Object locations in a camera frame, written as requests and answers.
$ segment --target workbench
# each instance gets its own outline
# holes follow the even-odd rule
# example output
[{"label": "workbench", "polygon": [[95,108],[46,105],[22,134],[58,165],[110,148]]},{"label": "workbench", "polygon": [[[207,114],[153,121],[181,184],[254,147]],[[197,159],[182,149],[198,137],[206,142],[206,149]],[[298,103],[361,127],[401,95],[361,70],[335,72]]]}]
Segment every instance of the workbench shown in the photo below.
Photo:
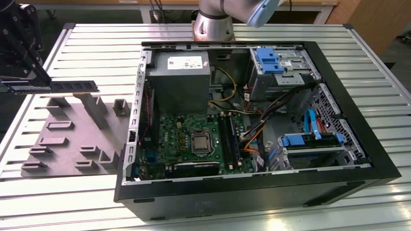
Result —
[{"label": "workbench", "polygon": [[[57,80],[95,80],[106,103],[134,98],[142,41],[193,40],[189,24],[67,26],[45,68]],[[404,177],[339,202],[205,218],[143,222],[114,203],[117,175],[25,179],[51,95],[29,95],[0,145],[0,229],[406,230],[411,220],[411,96],[356,30],[342,25],[235,25],[239,41],[317,41]]]},{"label": "workbench", "polygon": [[[33,4],[38,10],[141,10],[143,23],[155,23],[151,18],[150,0],[17,0]],[[165,10],[198,10],[199,0],[162,0]],[[293,0],[293,11],[318,12],[314,24],[326,24],[339,0]],[[286,1],[277,11],[289,11]]]}]

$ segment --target motherboard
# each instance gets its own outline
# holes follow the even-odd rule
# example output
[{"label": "motherboard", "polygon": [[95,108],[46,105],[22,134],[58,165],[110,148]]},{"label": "motherboard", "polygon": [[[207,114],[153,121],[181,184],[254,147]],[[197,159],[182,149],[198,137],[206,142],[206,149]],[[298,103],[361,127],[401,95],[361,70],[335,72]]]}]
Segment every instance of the motherboard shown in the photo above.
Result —
[{"label": "motherboard", "polygon": [[239,144],[245,130],[241,114],[162,116],[159,146],[145,150],[143,178],[253,172],[251,156]]}]

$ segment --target circuit board chip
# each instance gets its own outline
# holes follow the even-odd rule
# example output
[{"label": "circuit board chip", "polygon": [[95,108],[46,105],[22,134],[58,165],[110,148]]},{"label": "circuit board chip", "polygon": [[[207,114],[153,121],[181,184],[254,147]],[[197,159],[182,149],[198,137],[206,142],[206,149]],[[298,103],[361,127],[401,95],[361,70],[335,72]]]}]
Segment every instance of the circuit board chip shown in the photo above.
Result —
[{"label": "circuit board chip", "polygon": [[191,152],[198,157],[206,157],[211,152],[209,130],[199,130],[191,133]]},{"label": "circuit board chip", "polygon": [[209,149],[209,140],[207,136],[201,136],[194,138],[194,150],[207,150]]}]

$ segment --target ram slot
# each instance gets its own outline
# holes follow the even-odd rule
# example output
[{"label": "ram slot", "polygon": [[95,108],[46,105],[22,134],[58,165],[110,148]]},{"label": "ram slot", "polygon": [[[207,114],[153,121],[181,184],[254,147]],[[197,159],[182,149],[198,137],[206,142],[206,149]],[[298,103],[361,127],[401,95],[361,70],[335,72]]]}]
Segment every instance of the ram slot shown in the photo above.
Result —
[{"label": "ram slot", "polygon": [[235,129],[235,124],[233,121],[233,117],[229,116],[227,118],[227,123],[229,123],[229,138],[230,138],[230,147],[231,147],[231,155],[234,159],[234,166],[239,167],[242,165],[241,162],[241,147],[239,147],[239,141],[238,141],[238,136],[237,136],[237,129]]},{"label": "ram slot", "polygon": [[223,159],[225,159],[225,166],[227,169],[234,168],[234,156],[231,154],[231,144],[230,144],[230,124],[227,123],[227,117],[219,117],[219,131],[221,131],[221,142],[223,148]]}]

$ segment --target sticker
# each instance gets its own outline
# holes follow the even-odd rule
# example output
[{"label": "sticker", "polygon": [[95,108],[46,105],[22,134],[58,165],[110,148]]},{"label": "sticker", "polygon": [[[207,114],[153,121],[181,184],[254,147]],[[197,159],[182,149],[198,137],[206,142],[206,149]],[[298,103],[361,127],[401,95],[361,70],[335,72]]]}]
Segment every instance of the sticker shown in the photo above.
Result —
[{"label": "sticker", "polygon": [[283,61],[283,62],[282,62],[282,65],[283,65],[283,66],[291,66],[291,62],[290,62],[290,61]]},{"label": "sticker", "polygon": [[259,165],[265,166],[265,160],[261,156],[257,158]]},{"label": "sticker", "polygon": [[250,94],[249,94],[249,93],[245,93],[245,100],[246,100],[247,102],[250,102]]},{"label": "sticker", "polygon": [[202,69],[203,60],[201,56],[170,57],[167,65],[169,70]]}]

